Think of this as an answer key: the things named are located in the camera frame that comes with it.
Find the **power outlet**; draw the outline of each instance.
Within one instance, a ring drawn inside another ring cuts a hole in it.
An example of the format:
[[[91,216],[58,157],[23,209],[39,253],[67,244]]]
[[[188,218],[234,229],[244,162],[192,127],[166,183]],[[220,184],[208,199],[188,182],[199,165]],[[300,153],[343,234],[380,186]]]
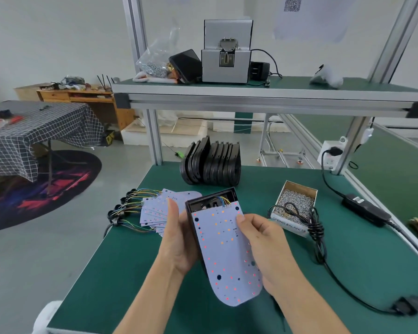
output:
[[[322,149],[320,150],[319,157],[317,158],[317,162],[321,164],[322,160],[322,154],[324,151],[331,149],[332,147],[336,146],[342,151],[344,150],[346,145],[345,142],[340,141],[324,141],[322,145]],[[335,170],[336,166],[339,162],[340,156],[331,156],[330,154],[323,155],[323,168],[327,170]]]

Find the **right hand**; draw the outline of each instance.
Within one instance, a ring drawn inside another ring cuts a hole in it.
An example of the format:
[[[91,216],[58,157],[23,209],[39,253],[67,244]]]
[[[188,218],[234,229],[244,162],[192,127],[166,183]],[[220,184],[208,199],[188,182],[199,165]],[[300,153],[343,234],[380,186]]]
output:
[[[284,230],[256,214],[238,215],[237,224],[251,244],[252,255],[263,275],[263,286],[275,297],[285,275],[300,271]]]

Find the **box of screws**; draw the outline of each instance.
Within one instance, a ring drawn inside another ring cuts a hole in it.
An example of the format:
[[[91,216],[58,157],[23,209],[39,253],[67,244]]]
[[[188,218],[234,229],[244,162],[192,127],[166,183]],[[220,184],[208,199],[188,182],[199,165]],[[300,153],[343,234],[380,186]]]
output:
[[[314,207],[316,202],[316,196],[317,190],[287,180],[275,204],[283,207],[285,203],[291,202],[297,207],[301,216],[309,219],[311,207]],[[281,207],[272,209],[271,219],[285,230],[299,236],[308,236],[308,227],[303,225],[297,217],[286,213]]]

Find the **left hand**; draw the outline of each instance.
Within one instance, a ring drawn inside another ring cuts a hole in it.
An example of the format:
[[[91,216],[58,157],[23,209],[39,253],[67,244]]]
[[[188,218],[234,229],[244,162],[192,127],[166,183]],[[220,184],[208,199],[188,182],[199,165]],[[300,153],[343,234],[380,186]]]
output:
[[[171,264],[183,276],[198,258],[198,250],[186,211],[179,215],[178,205],[167,198],[167,224],[161,241],[158,258]]]

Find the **qr code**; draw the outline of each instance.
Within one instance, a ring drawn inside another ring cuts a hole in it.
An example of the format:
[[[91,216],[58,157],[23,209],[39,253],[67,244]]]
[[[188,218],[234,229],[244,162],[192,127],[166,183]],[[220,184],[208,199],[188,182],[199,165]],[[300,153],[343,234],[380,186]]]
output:
[[[285,0],[284,11],[299,11],[302,0]]]

